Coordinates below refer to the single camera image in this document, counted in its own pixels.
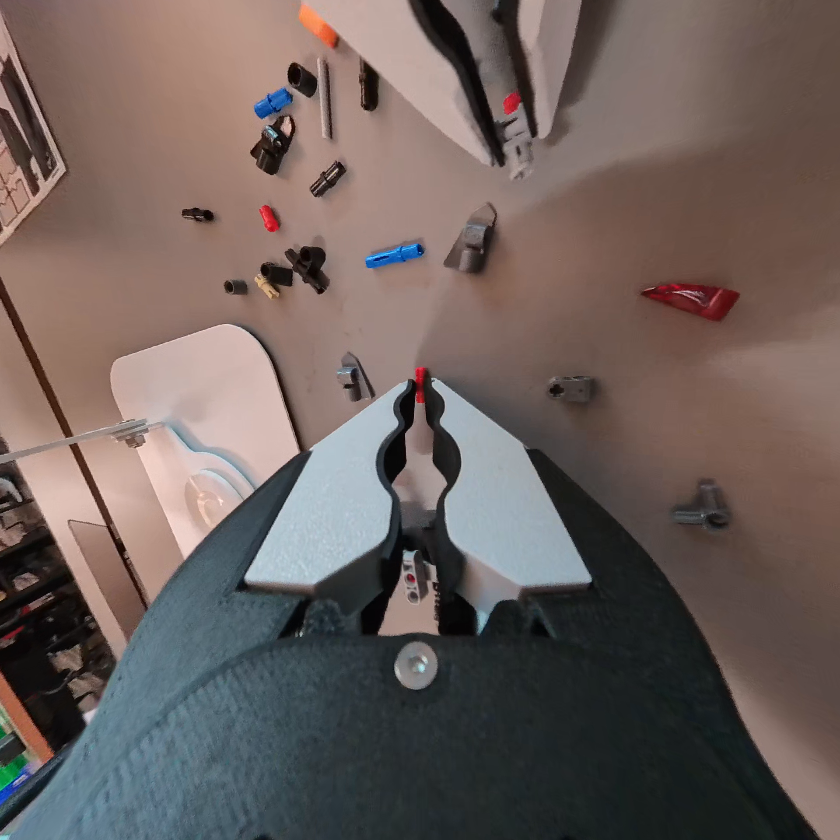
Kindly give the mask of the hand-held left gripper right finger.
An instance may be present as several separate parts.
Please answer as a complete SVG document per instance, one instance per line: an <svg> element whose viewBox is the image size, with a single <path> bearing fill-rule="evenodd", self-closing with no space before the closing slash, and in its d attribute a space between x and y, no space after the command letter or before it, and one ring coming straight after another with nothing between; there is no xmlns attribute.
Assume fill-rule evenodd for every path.
<svg viewBox="0 0 840 840"><path fill-rule="evenodd" d="M438 534L450 589L477 614L593 582L526 445L441 380L427 381L433 461L445 478Z"/></svg>

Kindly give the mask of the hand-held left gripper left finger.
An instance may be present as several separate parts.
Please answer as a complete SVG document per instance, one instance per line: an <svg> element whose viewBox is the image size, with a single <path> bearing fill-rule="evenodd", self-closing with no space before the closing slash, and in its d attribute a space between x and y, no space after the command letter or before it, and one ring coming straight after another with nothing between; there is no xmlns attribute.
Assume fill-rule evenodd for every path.
<svg viewBox="0 0 840 840"><path fill-rule="evenodd" d="M412 383L405 381L315 444L245 587L330 600L346 614L373 602L402 530L393 483L406 467L411 425Z"/></svg>

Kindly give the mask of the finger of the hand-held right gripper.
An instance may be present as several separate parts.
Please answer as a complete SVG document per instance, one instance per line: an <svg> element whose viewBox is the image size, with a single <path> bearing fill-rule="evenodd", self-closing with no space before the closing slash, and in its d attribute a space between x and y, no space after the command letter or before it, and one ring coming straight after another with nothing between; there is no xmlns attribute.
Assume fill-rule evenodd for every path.
<svg viewBox="0 0 840 840"><path fill-rule="evenodd" d="M560 102L582 1L499 1L499 24L533 139L548 137Z"/></svg>
<svg viewBox="0 0 840 840"><path fill-rule="evenodd" d="M476 58L438 1L315 1L316 14L427 121L484 165L506 156Z"/></svg>

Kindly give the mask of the light grey lego connector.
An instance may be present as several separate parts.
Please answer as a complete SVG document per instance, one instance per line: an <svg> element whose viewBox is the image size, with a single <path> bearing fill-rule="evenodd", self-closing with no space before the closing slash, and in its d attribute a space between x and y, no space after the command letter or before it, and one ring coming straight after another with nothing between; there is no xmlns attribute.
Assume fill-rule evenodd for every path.
<svg viewBox="0 0 840 840"><path fill-rule="evenodd" d="M502 103L503 116L497 121L502 152L509 178L522 181L533 171L532 136L519 91L512 91Z"/></svg>

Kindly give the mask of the grey lego subassembly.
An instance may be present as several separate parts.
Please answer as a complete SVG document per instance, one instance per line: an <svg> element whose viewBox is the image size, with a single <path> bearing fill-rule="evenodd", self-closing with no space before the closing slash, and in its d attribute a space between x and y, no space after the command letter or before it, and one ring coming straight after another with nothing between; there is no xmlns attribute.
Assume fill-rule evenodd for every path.
<svg viewBox="0 0 840 840"><path fill-rule="evenodd" d="M440 591L437 570L420 549L404 550L401 585L408 628L438 635Z"/></svg>

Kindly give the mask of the red translucent lego wedge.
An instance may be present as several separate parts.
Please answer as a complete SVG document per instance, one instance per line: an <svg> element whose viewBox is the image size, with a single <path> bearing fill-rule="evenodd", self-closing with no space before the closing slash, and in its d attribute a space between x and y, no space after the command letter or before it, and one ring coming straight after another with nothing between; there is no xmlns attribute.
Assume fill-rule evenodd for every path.
<svg viewBox="0 0 840 840"><path fill-rule="evenodd" d="M671 282L640 290L640 296L710 322L721 322L740 300L740 292L693 282Z"/></svg>

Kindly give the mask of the orange lego piece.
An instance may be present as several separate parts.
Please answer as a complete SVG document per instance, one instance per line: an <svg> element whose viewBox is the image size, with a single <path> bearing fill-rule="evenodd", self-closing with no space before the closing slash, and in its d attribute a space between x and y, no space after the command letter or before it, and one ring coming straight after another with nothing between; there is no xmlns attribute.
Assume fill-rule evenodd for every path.
<svg viewBox="0 0 840 840"><path fill-rule="evenodd" d="M340 40L338 33L311 6L302 3L298 19L301 25L325 46L336 49Z"/></svg>

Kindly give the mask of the grey lego wedge panel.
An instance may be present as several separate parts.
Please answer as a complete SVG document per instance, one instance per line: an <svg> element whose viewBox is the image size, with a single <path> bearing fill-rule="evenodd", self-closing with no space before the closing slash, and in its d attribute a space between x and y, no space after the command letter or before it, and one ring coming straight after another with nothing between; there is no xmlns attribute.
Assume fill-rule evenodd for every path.
<svg viewBox="0 0 840 840"><path fill-rule="evenodd" d="M375 398L371 382L354 353L348 351L342 356L336 376L342 393L350 403L371 401Z"/></svg>
<svg viewBox="0 0 840 840"><path fill-rule="evenodd" d="M484 203L468 218L444 259L444 267L462 274L483 272L495 234L497 211L491 203Z"/></svg>

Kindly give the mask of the black curved lego piece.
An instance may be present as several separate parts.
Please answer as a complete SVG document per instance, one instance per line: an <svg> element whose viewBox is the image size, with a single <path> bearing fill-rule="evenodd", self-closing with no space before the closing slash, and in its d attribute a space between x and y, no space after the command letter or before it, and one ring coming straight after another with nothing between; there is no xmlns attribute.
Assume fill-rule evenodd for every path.
<svg viewBox="0 0 840 840"><path fill-rule="evenodd" d="M250 151L258 169L268 175L276 175L289 151L295 132L294 118L288 114L281 114L274 122L266 124Z"/></svg>

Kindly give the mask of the dark grey lego connector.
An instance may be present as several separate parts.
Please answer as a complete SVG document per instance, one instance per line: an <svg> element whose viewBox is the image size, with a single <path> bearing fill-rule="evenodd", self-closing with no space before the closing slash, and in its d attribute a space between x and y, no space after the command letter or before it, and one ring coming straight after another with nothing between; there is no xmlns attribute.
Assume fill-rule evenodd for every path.
<svg viewBox="0 0 840 840"><path fill-rule="evenodd" d="M711 478L699 479L693 499L672 508L670 518L685 526L698 526L710 532L728 529L732 515L719 484Z"/></svg>

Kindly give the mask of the long blue lego pin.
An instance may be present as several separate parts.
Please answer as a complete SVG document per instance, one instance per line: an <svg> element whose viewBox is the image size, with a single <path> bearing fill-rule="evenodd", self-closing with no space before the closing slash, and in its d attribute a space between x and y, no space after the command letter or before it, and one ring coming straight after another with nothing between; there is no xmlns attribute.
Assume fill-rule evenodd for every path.
<svg viewBox="0 0 840 840"><path fill-rule="evenodd" d="M425 247L419 243L399 245L393 248L379 250L365 257L365 267L371 270L386 266L404 264L425 255Z"/></svg>

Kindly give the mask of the black lego cross connector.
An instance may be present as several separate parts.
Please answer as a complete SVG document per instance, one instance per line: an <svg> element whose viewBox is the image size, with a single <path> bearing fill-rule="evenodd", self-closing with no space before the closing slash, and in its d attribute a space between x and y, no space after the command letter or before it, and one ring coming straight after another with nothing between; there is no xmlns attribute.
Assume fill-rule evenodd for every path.
<svg viewBox="0 0 840 840"><path fill-rule="evenodd" d="M290 262L291 269L302 281L307 283L317 294L323 294L329 287L325 280L322 267L326 260L326 252L319 246L302 246L299 250L288 248L285 257Z"/></svg>

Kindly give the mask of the lego sticker sheet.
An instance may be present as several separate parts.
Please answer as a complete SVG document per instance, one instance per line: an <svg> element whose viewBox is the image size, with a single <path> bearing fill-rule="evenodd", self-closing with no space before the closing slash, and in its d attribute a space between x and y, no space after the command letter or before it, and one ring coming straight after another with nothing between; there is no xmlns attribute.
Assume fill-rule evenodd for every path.
<svg viewBox="0 0 840 840"><path fill-rule="evenodd" d="M1 20L1 243L67 173L59 147Z"/></svg>

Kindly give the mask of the white metal book stand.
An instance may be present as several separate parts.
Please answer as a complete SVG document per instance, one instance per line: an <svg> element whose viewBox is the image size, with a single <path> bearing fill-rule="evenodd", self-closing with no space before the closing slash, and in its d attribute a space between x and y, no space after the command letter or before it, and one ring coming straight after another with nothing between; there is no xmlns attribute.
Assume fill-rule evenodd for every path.
<svg viewBox="0 0 840 840"><path fill-rule="evenodd" d="M221 324L112 364L122 421L2 463L98 438L135 451L186 558L229 513L300 453L275 366L257 338Z"/></svg>

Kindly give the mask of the dark flat sheet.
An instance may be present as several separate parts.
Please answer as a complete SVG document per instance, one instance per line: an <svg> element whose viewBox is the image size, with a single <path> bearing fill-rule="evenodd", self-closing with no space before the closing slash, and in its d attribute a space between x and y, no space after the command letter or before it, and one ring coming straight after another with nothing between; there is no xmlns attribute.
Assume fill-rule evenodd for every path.
<svg viewBox="0 0 840 840"><path fill-rule="evenodd" d="M72 519L67 525L122 635L130 640L146 607L116 538L107 525Z"/></svg>

